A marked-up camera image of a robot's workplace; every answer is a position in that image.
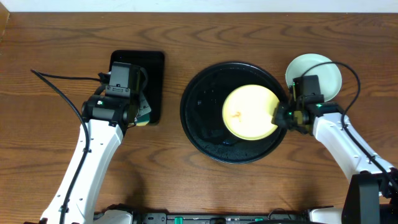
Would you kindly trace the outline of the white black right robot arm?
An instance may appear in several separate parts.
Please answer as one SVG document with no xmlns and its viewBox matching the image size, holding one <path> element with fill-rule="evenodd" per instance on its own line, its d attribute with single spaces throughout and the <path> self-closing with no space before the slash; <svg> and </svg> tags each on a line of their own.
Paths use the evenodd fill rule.
<svg viewBox="0 0 398 224">
<path fill-rule="evenodd" d="M 291 98 L 275 109 L 273 124 L 313 136 L 349 180 L 343 208 L 309 210 L 309 222 L 397 223 L 397 168 L 366 143 L 337 103 L 325 102 L 318 76 L 293 78 L 289 89 Z"/>
</svg>

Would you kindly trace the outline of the yellow plate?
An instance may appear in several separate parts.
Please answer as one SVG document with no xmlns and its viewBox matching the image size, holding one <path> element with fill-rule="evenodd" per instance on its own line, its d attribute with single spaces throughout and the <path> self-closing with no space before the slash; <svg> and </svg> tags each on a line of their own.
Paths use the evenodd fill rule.
<svg viewBox="0 0 398 224">
<path fill-rule="evenodd" d="M 236 137 L 256 141 L 270 136 L 277 125 L 272 123 L 280 101 L 264 86 L 244 85 L 233 90 L 225 99 L 222 119 Z"/>
</svg>

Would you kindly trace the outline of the green yellow sponge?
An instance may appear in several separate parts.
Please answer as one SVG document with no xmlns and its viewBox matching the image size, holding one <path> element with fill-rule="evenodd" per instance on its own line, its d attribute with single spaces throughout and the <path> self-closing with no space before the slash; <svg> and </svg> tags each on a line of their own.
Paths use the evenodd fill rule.
<svg viewBox="0 0 398 224">
<path fill-rule="evenodd" d="M 150 121 L 150 113 L 144 114 L 140 117 L 137 117 L 135 120 L 135 125 L 136 126 L 146 126 L 149 124 Z"/>
</svg>

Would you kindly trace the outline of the mint plate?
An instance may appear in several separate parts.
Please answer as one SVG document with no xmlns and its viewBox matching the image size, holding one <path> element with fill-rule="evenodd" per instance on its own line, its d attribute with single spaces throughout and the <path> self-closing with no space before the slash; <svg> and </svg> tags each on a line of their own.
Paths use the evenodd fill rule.
<svg viewBox="0 0 398 224">
<path fill-rule="evenodd" d="M 301 76 L 310 67 L 331 60 L 319 54 L 303 54 L 293 59 L 285 72 L 288 86 L 293 85 L 293 79 Z M 317 75 L 320 82 L 320 91 L 325 101 L 331 101 L 340 91 L 342 76 L 339 68 L 332 63 L 320 65 L 311 69 L 307 75 Z"/>
</svg>

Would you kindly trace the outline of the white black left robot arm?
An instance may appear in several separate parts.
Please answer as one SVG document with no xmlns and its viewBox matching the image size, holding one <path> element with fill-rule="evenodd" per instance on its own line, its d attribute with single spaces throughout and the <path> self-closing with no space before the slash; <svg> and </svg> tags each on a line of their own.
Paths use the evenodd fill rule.
<svg viewBox="0 0 398 224">
<path fill-rule="evenodd" d="M 152 111 L 144 90 L 149 76 L 144 67 L 114 62 L 110 80 L 102 84 L 81 110 L 54 84 L 48 75 L 33 72 L 58 93 L 77 115 L 81 126 L 78 142 L 57 193 L 43 212 L 40 223 L 132 223 L 123 210 L 95 219 L 95 205 L 109 163 L 128 128 L 145 126 Z"/>
</svg>

